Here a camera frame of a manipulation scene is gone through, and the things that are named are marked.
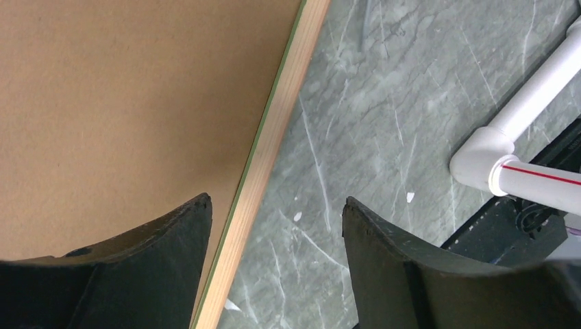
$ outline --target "wooden board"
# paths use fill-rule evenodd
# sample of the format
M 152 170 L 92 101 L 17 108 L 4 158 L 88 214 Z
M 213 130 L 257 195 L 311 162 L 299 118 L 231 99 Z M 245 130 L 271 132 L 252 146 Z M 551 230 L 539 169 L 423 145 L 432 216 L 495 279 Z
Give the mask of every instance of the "wooden board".
M 207 192 L 195 322 L 215 327 L 327 5 L 0 1 L 0 258 L 61 256 Z
M 193 328 L 218 325 L 329 4 L 330 0 L 303 0 L 201 296 L 201 307 L 195 313 Z

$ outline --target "wooden plank edge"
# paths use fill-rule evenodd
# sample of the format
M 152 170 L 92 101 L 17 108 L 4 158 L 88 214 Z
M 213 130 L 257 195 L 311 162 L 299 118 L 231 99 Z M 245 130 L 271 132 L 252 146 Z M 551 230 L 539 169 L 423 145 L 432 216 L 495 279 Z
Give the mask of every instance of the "wooden plank edge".
M 216 328 L 301 90 L 330 0 L 303 0 L 191 328 Z

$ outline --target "white pipe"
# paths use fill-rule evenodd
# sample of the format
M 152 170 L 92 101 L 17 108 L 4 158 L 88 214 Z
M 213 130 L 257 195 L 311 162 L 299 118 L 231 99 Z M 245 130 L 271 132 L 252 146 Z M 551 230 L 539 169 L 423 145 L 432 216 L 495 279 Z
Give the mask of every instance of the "white pipe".
M 498 171 L 505 193 L 581 215 L 581 174 L 520 161 L 508 161 Z
M 573 183 L 581 182 L 581 175 L 524 164 L 512 154 L 515 141 L 578 71 L 581 17 L 567 30 L 565 41 L 490 124 L 478 128 L 452 156 L 452 176 L 464 185 L 497 196 L 510 193 L 581 215 L 581 185 Z M 508 163 L 514 168 L 508 169 Z
M 581 71 L 581 20 L 519 92 L 489 123 L 513 142 L 531 125 L 557 94 Z

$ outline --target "white paint speck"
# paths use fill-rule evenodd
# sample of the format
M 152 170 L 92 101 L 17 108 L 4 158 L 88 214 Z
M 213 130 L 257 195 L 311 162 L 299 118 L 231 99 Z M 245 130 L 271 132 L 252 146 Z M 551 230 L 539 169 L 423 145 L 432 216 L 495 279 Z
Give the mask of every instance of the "white paint speck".
M 406 196 L 406 200 L 408 200 L 408 203 L 410 203 L 414 199 L 415 195 L 416 193 L 408 192 L 408 195 Z
M 237 310 L 238 312 L 242 312 L 242 310 L 229 299 L 226 299 L 226 304 L 224 305 L 224 308 L 227 310 Z

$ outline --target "red line on pipe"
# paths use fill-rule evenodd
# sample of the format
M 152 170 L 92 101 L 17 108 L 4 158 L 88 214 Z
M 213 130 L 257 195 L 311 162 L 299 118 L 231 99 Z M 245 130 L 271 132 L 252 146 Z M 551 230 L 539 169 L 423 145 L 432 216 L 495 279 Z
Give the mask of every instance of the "red line on pipe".
M 559 182 L 564 182 L 564 183 L 569 183 L 569 184 L 581 186 L 581 182 L 578 182 L 576 180 L 568 180 L 567 178 L 562 178 L 562 177 L 553 176 L 553 175 L 547 175 L 546 173 L 537 173 L 536 171 L 530 171 L 530 170 L 526 170 L 526 169 L 511 167 L 511 166 L 508 166 L 506 164 L 503 164 L 502 167 L 509 169 L 509 170 L 518 171 L 520 173 L 528 173 L 530 175 L 535 175 L 535 176 L 539 176 L 539 177 L 543 177 L 543 178 L 549 178 L 550 180 L 558 180 Z

